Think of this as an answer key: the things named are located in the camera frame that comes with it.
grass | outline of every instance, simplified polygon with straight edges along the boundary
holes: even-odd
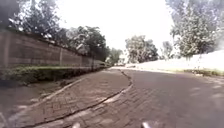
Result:
[[[195,74],[202,74],[204,76],[224,76],[224,72],[220,70],[212,70],[212,69],[188,69],[183,70],[183,72],[195,73]]]
[[[29,84],[71,78],[91,71],[91,68],[74,67],[19,67],[0,71],[0,78]]]

road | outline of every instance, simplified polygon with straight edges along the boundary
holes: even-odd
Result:
[[[224,128],[223,79],[123,71],[132,82],[124,92],[37,127],[72,127],[79,123],[81,128],[140,128],[146,121],[152,128]]]

sky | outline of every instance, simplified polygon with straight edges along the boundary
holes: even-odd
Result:
[[[146,35],[157,48],[172,41],[165,0],[59,0],[58,5],[63,27],[99,27],[113,48],[124,50],[125,39],[134,35]]]

sidewalk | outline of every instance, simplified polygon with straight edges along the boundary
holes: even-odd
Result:
[[[94,73],[10,117],[8,124],[22,128],[57,121],[99,105],[129,84],[128,78],[118,70]]]

green hedge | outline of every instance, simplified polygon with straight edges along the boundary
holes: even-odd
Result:
[[[26,67],[1,71],[1,79],[26,83],[55,81],[91,72],[90,68],[72,67]]]

